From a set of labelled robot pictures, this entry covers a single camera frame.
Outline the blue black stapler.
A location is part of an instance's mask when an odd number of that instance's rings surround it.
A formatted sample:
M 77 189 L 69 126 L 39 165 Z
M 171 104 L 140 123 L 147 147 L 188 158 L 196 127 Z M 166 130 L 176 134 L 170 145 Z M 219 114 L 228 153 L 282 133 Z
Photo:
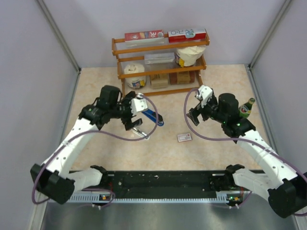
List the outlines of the blue black stapler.
M 163 117 L 160 114 L 157 114 L 155 111 L 147 109 L 145 111 L 142 111 L 142 114 L 145 115 L 154 123 L 158 122 L 159 127 L 162 127 L 164 125 Z

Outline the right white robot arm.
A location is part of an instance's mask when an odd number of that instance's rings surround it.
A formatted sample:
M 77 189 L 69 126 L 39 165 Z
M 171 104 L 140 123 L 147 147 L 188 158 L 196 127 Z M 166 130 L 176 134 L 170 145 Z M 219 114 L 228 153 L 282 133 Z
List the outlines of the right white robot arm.
M 190 90 L 195 93 L 198 104 L 190 110 L 184 109 L 184 118 L 188 126 L 199 125 L 199 116 L 203 121 L 212 119 L 220 123 L 226 138 L 205 137 L 191 131 L 198 137 L 209 141 L 232 141 L 244 149 L 261 167 L 264 175 L 258 175 L 242 165 L 230 165 L 226 168 L 224 184 L 234 190 L 238 186 L 266 200 L 271 209 L 280 217 L 307 215 L 307 175 L 289 161 L 282 158 L 261 137 L 256 127 L 239 115 L 238 101 L 231 93 L 215 97 L 212 88 L 201 86 Z

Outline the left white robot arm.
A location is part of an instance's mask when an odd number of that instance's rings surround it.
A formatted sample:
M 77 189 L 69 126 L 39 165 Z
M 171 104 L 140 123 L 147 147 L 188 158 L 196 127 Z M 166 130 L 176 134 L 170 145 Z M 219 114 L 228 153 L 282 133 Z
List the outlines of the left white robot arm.
M 103 86 L 94 102 L 82 108 L 73 128 L 51 156 L 42 164 L 32 166 L 32 202 L 39 203 L 35 199 L 36 192 L 64 204 L 73 193 L 85 188 L 106 189 L 109 179 L 103 167 L 93 165 L 86 170 L 70 172 L 72 165 L 92 137 L 101 133 L 111 119 L 121 120 L 125 129 L 131 130 L 142 124 L 142 119 L 132 121 L 132 118 L 147 108 L 143 94 L 131 91 L 123 96 L 120 88 Z

